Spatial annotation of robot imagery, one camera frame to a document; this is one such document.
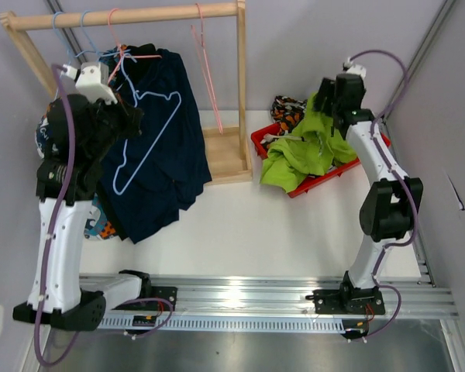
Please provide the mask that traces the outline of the pink wire hanger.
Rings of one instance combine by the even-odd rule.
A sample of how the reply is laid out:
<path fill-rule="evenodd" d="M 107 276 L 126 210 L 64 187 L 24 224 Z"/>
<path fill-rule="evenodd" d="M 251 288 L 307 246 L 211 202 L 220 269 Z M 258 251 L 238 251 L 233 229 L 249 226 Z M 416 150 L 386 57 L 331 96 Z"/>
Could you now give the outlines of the pink wire hanger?
<path fill-rule="evenodd" d="M 112 34 L 114 41 L 115 41 L 115 51 L 119 53 L 118 55 L 118 60 L 119 62 L 117 64 L 111 63 L 110 65 L 102 64 L 103 67 L 108 68 L 108 79 L 107 79 L 107 85 L 110 88 L 115 87 L 115 82 L 117 80 L 117 74 L 120 70 L 122 70 L 122 64 L 125 59 L 129 58 L 134 64 L 137 64 L 139 60 L 159 60 L 162 59 L 163 57 L 158 54 L 147 54 L 147 55 L 133 55 L 131 54 L 129 48 L 127 46 L 123 46 L 122 43 L 120 42 L 119 38 L 116 35 L 116 32 L 113 28 L 112 24 L 112 16 L 114 15 L 115 12 L 119 11 L 119 8 L 113 8 L 108 12 L 107 16 L 107 25 L 109 28 L 110 33 Z"/>
<path fill-rule="evenodd" d="M 212 111 L 215 116 L 215 122 L 217 125 L 217 129 L 219 131 L 219 134 L 223 134 L 223 125 L 222 125 L 222 119 L 219 114 L 219 109 L 217 106 L 217 99 L 216 99 L 216 94 L 215 94 L 215 87 L 213 84 L 212 80 L 212 73 L 210 70 L 210 65 L 208 62 L 208 55 L 206 51 L 206 43 L 205 43 L 205 22 L 204 22 L 204 16 L 202 12 L 202 8 L 199 3 L 195 3 L 195 7 L 198 10 L 198 15 L 200 19 L 200 30 L 197 31 L 196 27 L 194 25 L 191 25 L 191 34 L 193 36 L 193 39 L 195 41 L 195 50 L 196 54 L 198 56 L 198 61 L 201 66 L 201 73 L 202 77 L 205 82 L 205 87 L 208 92 L 208 98 L 212 106 Z"/>

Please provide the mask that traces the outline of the navy blue shorts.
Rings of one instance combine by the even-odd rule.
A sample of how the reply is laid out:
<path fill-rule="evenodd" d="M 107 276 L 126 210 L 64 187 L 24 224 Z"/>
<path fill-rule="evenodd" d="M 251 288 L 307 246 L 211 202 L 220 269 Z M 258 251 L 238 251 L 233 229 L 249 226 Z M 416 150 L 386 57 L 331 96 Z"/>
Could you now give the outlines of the navy blue shorts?
<path fill-rule="evenodd" d="M 198 106 L 184 62 L 165 49 L 122 98 L 144 112 L 141 134 L 118 140 L 102 161 L 100 186 L 127 233 L 139 243 L 176 222 L 211 181 Z"/>

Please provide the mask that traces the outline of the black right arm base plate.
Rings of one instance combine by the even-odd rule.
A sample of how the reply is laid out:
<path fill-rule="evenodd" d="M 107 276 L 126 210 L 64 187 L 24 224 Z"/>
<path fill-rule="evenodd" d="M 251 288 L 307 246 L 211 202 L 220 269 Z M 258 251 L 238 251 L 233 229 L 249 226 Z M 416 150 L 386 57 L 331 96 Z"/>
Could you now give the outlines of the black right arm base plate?
<path fill-rule="evenodd" d="M 366 315 L 368 310 L 375 315 L 385 314 L 384 299 L 377 287 L 318 289 L 305 299 L 315 305 L 315 312 L 320 315 Z"/>

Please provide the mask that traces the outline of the lime green shorts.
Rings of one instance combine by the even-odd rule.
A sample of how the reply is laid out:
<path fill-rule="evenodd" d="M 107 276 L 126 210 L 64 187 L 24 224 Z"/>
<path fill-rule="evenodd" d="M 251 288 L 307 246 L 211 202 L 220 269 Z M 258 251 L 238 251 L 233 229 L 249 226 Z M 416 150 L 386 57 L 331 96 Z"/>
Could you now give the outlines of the lime green shorts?
<path fill-rule="evenodd" d="M 357 158 L 354 149 L 332 126 L 332 117 L 315 112 L 316 92 L 306 99 L 303 120 L 283 136 L 263 140 L 267 159 L 263 160 L 260 183 L 295 190 L 308 175 L 323 176 L 330 168 L 340 167 Z"/>

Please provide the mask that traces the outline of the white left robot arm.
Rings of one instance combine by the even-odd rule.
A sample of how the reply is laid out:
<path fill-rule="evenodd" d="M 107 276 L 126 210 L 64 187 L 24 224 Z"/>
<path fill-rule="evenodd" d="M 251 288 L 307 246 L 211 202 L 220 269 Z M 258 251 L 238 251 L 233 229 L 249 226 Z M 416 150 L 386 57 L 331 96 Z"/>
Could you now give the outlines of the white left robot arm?
<path fill-rule="evenodd" d="M 71 332 L 94 331 L 106 309 L 128 302 L 147 308 L 145 274 L 123 271 L 102 286 L 80 286 L 84 228 L 102 178 L 102 159 L 119 139 L 140 134 L 143 111 L 118 98 L 90 102 L 81 94 L 51 102 L 37 127 L 43 160 L 36 172 L 40 246 L 29 297 L 12 310 L 18 322 Z"/>

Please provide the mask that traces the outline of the black shorts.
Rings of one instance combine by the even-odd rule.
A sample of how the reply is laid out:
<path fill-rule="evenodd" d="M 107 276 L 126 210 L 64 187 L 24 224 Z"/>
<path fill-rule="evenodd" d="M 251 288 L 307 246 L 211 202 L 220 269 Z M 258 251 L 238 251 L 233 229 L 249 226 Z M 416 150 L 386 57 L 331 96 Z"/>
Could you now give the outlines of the black shorts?
<path fill-rule="evenodd" d="M 142 46 L 121 45 L 112 50 L 106 50 L 101 53 L 98 61 L 108 66 L 108 73 L 115 75 L 109 78 L 108 85 L 115 90 L 128 90 L 128 82 L 122 75 L 122 68 L 119 66 L 121 56 L 124 56 L 124 68 L 133 83 L 140 81 L 145 73 L 150 68 L 150 65 L 161 55 L 157 52 L 156 47 L 152 43 Z M 103 239 L 112 239 L 118 236 L 121 240 L 126 239 L 127 233 L 119 221 L 116 210 L 112 202 L 109 200 L 108 189 L 100 186 L 97 188 L 98 199 L 101 203 L 100 210 L 105 213 L 107 222 L 102 232 L 99 235 Z"/>

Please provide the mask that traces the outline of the orange camouflage shorts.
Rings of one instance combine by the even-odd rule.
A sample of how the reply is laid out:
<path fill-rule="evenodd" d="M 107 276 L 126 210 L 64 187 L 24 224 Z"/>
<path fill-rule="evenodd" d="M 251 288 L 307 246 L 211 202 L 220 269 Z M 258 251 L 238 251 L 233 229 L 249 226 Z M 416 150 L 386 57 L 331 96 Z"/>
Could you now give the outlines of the orange camouflage shorts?
<path fill-rule="evenodd" d="M 297 100 L 285 95 L 276 95 L 270 108 L 270 117 L 279 128 L 278 136 L 291 133 L 292 130 L 303 120 L 307 100 Z"/>

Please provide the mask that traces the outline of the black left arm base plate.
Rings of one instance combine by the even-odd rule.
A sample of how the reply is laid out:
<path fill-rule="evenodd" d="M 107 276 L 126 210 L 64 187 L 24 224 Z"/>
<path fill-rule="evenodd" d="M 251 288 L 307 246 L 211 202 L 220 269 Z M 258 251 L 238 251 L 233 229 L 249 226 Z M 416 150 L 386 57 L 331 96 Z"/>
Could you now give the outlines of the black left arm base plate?
<path fill-rule="evenodd" d="M 171 303 L 172 309 L 175 310 L 177 302 L 178 288 L 173 286 L 157 285 L 151 288 L 147 294 L 141 294 L 132 303 L 125 303 L 115 307 L 119 311 L 149 311 L 163 312 L 168 311 L 170 306 L 164 302 Z"/>

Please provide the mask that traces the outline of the aluminium mounting rail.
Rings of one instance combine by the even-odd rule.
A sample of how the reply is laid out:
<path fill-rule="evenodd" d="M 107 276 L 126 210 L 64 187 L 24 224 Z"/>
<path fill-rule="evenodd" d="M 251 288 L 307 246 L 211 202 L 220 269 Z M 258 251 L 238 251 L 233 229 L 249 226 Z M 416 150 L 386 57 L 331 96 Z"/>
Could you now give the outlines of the aluminium mounting rail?
<path fill-rule="evenodd" d="M 181 313 L 233 313 L 244 316 L 289 316 L 302 311 L 315 312 L 315 305 L 305 299 L 314 290 L 339 289 L 342 281 L 284 280 L 260 277 L 150 277 L 124 270 L 112 276 L 54 274 L 46 278 L 45 311 L 67 312 L 81 299 L 92 294 L 105 298 L 106 309 L 132 303 L 153 286 L 178 288 L 175 310 Z M 378 285 L 384 299 L 385 314 L 397 313 L 414 319 L 453 319 L 458 316 L 449 289 L 402 282 Z"/>

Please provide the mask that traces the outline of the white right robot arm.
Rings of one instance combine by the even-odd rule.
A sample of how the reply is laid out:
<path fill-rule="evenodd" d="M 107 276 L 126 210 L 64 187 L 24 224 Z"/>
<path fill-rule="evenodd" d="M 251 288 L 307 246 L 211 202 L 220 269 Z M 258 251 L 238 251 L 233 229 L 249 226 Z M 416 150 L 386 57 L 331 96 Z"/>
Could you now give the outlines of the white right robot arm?
<path fill-rule="evenodd" d="M 353 148 L 370 183 L 360 207 L 363 241 L 353 265 L 338 290 L 313 294 L 317 305 L 350 313 L 365 305 L 382 305 L 377 283 L 381 264 L 392 248 L 405 245 L 406 235 L 415 235 L 423 193 L 422 181 L 409 177 L 391 155 L 372 111 L 362 108 L 365 93 L 363 78 L 345 72 L 323 79 L 309 104 L 314 112 L 330 115 L 331 132 L 339 133 Z"/>

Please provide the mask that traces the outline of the teal patterned shorts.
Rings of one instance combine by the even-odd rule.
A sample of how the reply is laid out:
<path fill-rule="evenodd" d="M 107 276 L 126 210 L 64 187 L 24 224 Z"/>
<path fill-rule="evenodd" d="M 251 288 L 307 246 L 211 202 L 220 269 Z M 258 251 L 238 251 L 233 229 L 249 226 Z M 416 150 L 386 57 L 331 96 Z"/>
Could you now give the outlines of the teal patterned shorts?
<path fill-rule="evenodd" d="M 109 72 L 115 68 L 115 63 L 119 61 L 119 51 L 116 47 L 102 52 L 98 60 L 106 64 Z M 48 146 L 51 146 L 53 155 L 57 155 L 60 150 L 65 150 L 65 143 L 57 143 L 53 139 L 53 129 L 50 127 L 47 115 L 44 114 L 35 131 L 35 143 L 37 152 L 41 159 L 44 158 Z M 107 217 L 98 194 L 95 193 L 91 201 L 91 208 L 84 227 L 84 237 L 88 240 L 108 240 L 117 237 L 118 233 L 114 225 Z"/>

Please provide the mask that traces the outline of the wooden clothes rack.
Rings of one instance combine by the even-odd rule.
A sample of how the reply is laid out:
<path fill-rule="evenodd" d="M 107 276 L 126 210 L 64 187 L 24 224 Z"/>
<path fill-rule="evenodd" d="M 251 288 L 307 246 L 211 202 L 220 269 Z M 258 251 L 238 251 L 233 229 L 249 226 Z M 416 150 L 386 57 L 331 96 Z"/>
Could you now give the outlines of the wooden clothes rack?
<path fill-rule="evenodd" d="M 98 11 L 82 16 L 80 13 L 17 16 L 14 12 L 0 14 L 0 23 L 21 53 L 31 71 L 49 96 L 54 96 L 57 84 L 51 69 L 30 39 L 31 30 L 86 26 L 123 25 L 185 19 L 236 18 L 238 125 L 218 129 L 205 128 L 206 155 L 213 184 L 250 181 L 253 176 L 246 135 L 246 5 L 244 1 L 205 5 L 172 5 L 140 9 Z"/>

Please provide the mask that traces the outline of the red plastic tray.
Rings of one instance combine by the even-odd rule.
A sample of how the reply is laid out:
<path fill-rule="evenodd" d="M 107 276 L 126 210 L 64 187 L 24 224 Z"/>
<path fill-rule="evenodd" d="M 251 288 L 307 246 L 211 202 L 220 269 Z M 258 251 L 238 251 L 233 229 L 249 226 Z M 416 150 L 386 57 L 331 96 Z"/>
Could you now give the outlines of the red plastic tray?
<path fill-rule="evenodd" d="M 269 126 L 265 126 L 262 129 L 258 129 L 257 131 L 254 131 L 251 133 L 250 139 L 254 145 L 257 156 L 260 157 L 261 160 L 267 159 L 267 149 L 266 147 L 264 147 L 261 141 L 264 139 L 264 137 L 267 134 L 275 135 L 279 132 L 280 129 L 281 129 L 280 123 L 275 122 L 273 124 L 270 124 Z M 316 177 L 316 176 L 308 175 L 306 179 L 304 179 L 303 182 L 301 182 L 295 190 L 288 193 L 288 196 L 290 198 L 295 198 L 295 197 L 298 197 L 299 195 L 303 195 L 304 193 L 308 193 L 309 190 L 315 188 L 316 186 L 326 181 L 329 181 L 333 179 L 334 177 L 341 177 L 343 173 L 359 165 L 360 165 L 360 160 L 356 158 L 355 160 L 347 164 L 343 164 L 340 167 L 330 168 L 329 171 L 323 176 Z"/>

